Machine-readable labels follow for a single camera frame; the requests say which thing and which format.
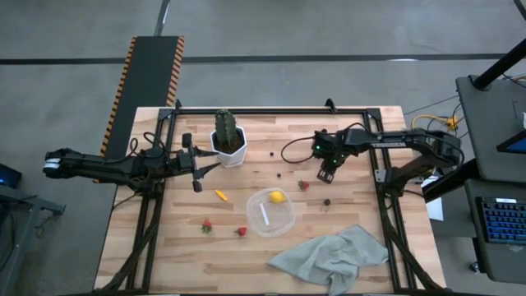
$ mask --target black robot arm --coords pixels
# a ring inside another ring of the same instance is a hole
[[[80,176],[97,179],[100,183],[127,185],[135,192],[149,190],[155,181],[191,173],[194,191],[200,192],[202,188],[198,180],[219,164],[198,169],[196,157],[217,153],[192,146],[189,133],[182,135],[182,146],[187,148],[187,151],[170,152],[157,146],[119,160],[84,155],[69,148],[59,149],[46,154],[44,173],[49,178]],[[175,154],[174,158],[169,158],[171,153]]]
[[[360,128],[346,128],[336,133],[315,131],[312,154],[323,159],[318,178],[332,183],[336,169],[349,155],[377,148],[410,148],[421,153],[416,159],[385,171],[384,191],[390,196],[401,196],[405,184],[422,176],[434,167],[449,168],[463,161],[460,139],[442,131],[416,128],[410,131],[369,132]]]

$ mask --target white stick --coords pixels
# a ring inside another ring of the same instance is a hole
[[[265,225],[269,224],[269,217],[266,216],[265,207],[263,206],[263,203],[260,204],[261,214],[263,215],[263,219],[265,219]]]

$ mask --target orange and black striped ramp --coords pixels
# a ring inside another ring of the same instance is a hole
[[[174,106],[184,37],[136,37],[131,40],[113,101],[100,155],[126,154],[138,107]]]

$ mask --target wooden tabletop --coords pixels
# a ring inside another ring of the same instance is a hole
[[[378,108],[381,109],[386,131],[405,127],[400,107]],[[158,110],[139,108],[136,112],[131,137],[139,140],[140,148],[149,147],[142,133],[154,131]],[[334,132],[351,123],[361,122],[362,116],[238,115],[236,118],[247,134],[247,156],[242,166],[231,169],[221,166],[212,170],[202,180],[203,192],[200,193],[192,191],[190,176],[167,180],[150,292],[326,293],[325,286],[298,280],[266,265],[266,262],[283,250],[311,238],[337,234],[355,224],[360,224],[383,244],[370,158],[368,153],[349,156],[338,169],[333,183],[328,185],[316,178],[320,160],[287,164],[280,158],[279,152],[293,139],[312,136],[314,130],[322,128]],[[213,129],[213,115],[178,115],[172,150],[181,148],[184,132],[192,133],[195,145],[209,150]],[[286,150],[285,156],[290,159],[309,156],[310,144],[310,141],[295,143]],[[411,150],[390,150],[390,155],[393,165],[398,166],[413,158]],[[214,162],[214,157],[199,159],[199,165]],[[298,188],[299,180],[311,184],[306,192]],[[250,229],[246,237],[237,238],[234,230],[248,226],[245,216],[248,199],[267,187],[280,187],[288,193],[293,200],[296,224],[286,234],[276,238],[259,237]],[[420,190],[416,185],[408,185],[408,188]],[[215,189],[223,191],[228,202],[221,201]],[[115,202],[132,193],[127,187],[120,187]],[[332,201],[327,211],[322,207],[326,198]],[[131,252],[140,199],[133,198],[112,213],[95,288],[105,285]],[[445,285],[424,200],[406,194],[400,198],[400,204],[411,252],[435,282]],[[210,234],[203,234],[201,224],[207,219],[214,229]],[[138,283],[141,282],[144,256],[137,272]],[[404,283],[399,253],[397,262]],[[392,292],[387,263],[361,268],[356,284],[349,291],[386,292]]]

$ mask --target strawberry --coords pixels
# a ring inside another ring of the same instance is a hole
[[[300,180],[300,181],[298,182],[298,186],[299,186],[299,188],[300,188],[302,191],[306,191],[307,188],[309,188],[309,186],[311,186],[311,185],[310,185],[309,183],[307,183],[307,182],[303,182],[303,180]]]
[[[203,232],[203,234],[207,234],[210,231],[212,231],[212,224],[211,224],[211,222],[206,220],[205,223],[203,223],[203,225],[201,226],[201,231]]]
[[[240,237],[245,236],[245,234],[247,233],[247,227],[240,227],[238,228],[238,230],[234,231],[234,233],[236,233]]]

